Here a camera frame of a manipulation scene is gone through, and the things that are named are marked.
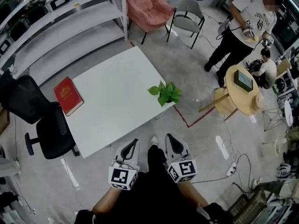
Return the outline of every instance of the pink armchair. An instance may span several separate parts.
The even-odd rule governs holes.
[[[174,12],[165,0],[127,0],[127,8],[131,19],[128,29],[134,21],[145,32],[141,45],[146,34],[165,26]]]

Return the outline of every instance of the red floor line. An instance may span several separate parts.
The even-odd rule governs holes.
[[[201,121],[205,116],[207,116],[210,112],[212,112],[215,109],[215,107],[213,107],[212,109],[208,110],[208,112],[206,112],[204,115],[200,116],[197,120],[195,120],[191,125],[188,125],[187,121],[185,120],[185,118],[183,117],[183,115],[181,114],[181,112],[176,108],[175,105],[173,107],[178,112],[179,116],[182,118],[182,120],[186,124],[187,128],[190,128],[193,125],[195,125],[196,123],[198,123],[199,121]]]

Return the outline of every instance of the green plant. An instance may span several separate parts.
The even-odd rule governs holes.
[[[153,86],[148,89],[151,95],[157,95],[158,102],[163,107],[165,103],[178,103],[180,97],[182,96],[180,93],[183,92],[182,90],[178,89],[172,81],[166,82],[166,86],[160,81],[159,86]]]

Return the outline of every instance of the gray floor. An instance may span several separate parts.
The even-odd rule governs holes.
[[[203,12],[218,21],[223,21],[227,14],[212,7],[214,4],[215,0],[200,2]],[[216,21],[209,18],[206,18],[203,26],[203,36],[214,47],[220,43],[215,39],[218,26]],[[174,81],[176,86],[184,91],[184,96],[177,104],[177,108],[187,123],[191,124],[200,117],[202,114],[198,113],[199,108],[211,101],[213,90],[218,87],[215,78],[217,68],[214,67],[209,73],[203,69],[214,50],[207,39],[198,38],[191,50],[193,38],[190,38],[190,33],[175,27],[173,27],[168,43],[166,43],[165,28],[150,32],[143,45],[140,44],[143,32],[135,24],[132,24],[128,34],[129,41],[144,52],[162,77],[165,80]],[[74,78],[90,67],[129,48],[131,48],[131,44],[123,40],[102,47],[56,74],[44,83],[41,89],[50,101],[54,101],[56,98],[53,88],[64,77]],[[261,49],[262,46],[259,45],[246,60],[252,61],[259,58]],[[272,50],[272,58],[275,59],[278,53],[275,48]],[[265,97],[264,109],[275,108],[277,98],[274,92],[272,90],[261,90],[261,92]],[[225,177],[230,160],[224,159],[215,141],[217,135],[221,136],[223,140],[229,139],[223,119],[223,115],[214,110],[200,122],[187,128],[175,109],[171,108],[160,119],[147,122],[114,142],[111,148],[104,148],[86,159],[74,157],[72,152],[69,152],[64,157],[46,160],[39,144],[34,145],[34,156],[29,156],[26,150],[24,135],[28,132],[30,137],[36,137],[35,125],[29,125],[17,117],[15,127],[15,117],[11,115],[11,124],[0,136],[0,143],[10,159],[14,159],[16,155],[20,159],[21,174],[13,177],[9,183],[17,192],[20,192],[20,188],[29,205],[36,210],[36,216],[28,213],[32,222],[46,224],[47,217],[54,217],[61,218],[68,224],[73,223],[75,211],[91,209],[104,195],[109,188],[108,167],[117,147],[133,138],[138,138],[141,143],[140,165],[143,170],[147,170],[146,155],[150,136],[155,134],[161,145],[164,146],[165,135],[175,133],[190,144],[191,152],[197,161],[199,174],[193,179],[193,182]],[[248,117],[238,112],[226,124],[231,133],[236,155],[247,154],[250,159],[251,178],[262,177],[264,181],[274,180],[275,169],[282,161],[282,153],[273,158],[264,157],[260,154],[260,146],[264,142],[283,137],[286,126],[281,125],[264,132],[262,111],[259,111],[254,117]],[[224,146],[231,153],[232,147],[228,141],[224,143]],[[64,168],[64,162],[67,164],[69,174],[73,175],[73,181]],[[240,175],[235,174],[224,180],[199,183],[194,186],[210,203],[217,202],[224,208],[228,208],[240,195],[240,191],[232,185],[232,182],[239,183],[245,190],[248,190],[249,163],[246,157],[240,159],[238,170]]]

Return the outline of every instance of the red book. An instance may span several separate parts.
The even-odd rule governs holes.
[[[69,77],[54,88],[54,93],[66,116],[70,116],[83,104],[83,99]]]

